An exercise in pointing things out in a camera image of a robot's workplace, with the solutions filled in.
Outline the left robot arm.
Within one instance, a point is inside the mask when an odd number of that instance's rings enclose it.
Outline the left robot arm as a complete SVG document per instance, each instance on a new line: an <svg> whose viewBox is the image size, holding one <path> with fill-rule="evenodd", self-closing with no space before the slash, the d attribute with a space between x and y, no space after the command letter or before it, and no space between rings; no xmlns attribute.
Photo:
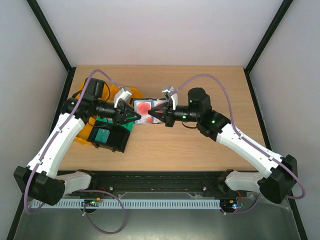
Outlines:
<svg viewBox="0 0 320 240"><path fill-rule="evenodd" d="M91 175L83 170L58 175L60 164L78 133L95 116L111 119L113 125L124 125L141 118L127 103L132 91L119 88L113 101L103 100L107 84L96 78L86 79L81 90L69 98L43 147L27 166L18 166L13 176L24 200L33 198L48 205L57 204L69 193L90 186Z"/></svg>

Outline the red circle card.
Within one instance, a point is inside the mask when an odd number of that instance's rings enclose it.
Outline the red circle card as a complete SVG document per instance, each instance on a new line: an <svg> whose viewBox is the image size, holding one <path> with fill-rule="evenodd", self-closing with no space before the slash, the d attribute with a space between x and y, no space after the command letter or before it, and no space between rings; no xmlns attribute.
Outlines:
<svg viewBox="0 0 320 240"><path fill-rule="evenodd" d="M160 106L165 102L166 102L165 100L157 99L157 100L153 101L152 107L154 108L154 107ZM163 123L163 118L162 118L163 111L159 108L157 111L155 111L155 113L158 114L161 118L158 119L157 117L153 116L152 117L152 123L153 124L162 124Z"/></svg>
<svg viewBox="0 0 320 240"><path fill-rule="evenodd" d="M135 121L135 124L149 124L152 123L152 116L149 115L148 110L152 108L152 103L150 101L135 101L134 109L135 112L140 114L140 120Z"/></svg>

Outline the black leather card holder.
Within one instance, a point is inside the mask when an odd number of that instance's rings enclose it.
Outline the black leather card holder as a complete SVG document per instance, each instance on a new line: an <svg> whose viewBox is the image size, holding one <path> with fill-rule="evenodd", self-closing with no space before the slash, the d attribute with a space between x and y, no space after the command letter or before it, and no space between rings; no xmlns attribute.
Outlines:
<svg viewBox="0 0 320 240"><path fill-rule="evenodd" d="M152 99L152 98L136 99L135 98L133 100L134 111L137 114L139 114L141 118L136 120L134 123L136 125L162 124L163 122L161 120L149 115L149 110L165 102L167 102L166 99Z"/></svg>

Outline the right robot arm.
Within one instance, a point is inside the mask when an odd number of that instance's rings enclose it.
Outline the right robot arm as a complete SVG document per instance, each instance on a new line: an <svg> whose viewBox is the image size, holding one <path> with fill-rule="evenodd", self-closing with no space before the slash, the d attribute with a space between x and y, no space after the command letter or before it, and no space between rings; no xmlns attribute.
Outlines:
<svg viewBox="0 0 320 240"><path fill-rule="evenodd" d="M173 127L176 121L195 122L202 135L230 148L255 167L256 172L227 172L218 183L222 195L256 192L280 204L297 183L297 160L290 154L283 157L263 147L233 126L229 118L212 109L210 96L203 88L192 88L187 97L187 105L177 105L170 99L151 108L148 114L167 127Z"/></svg>

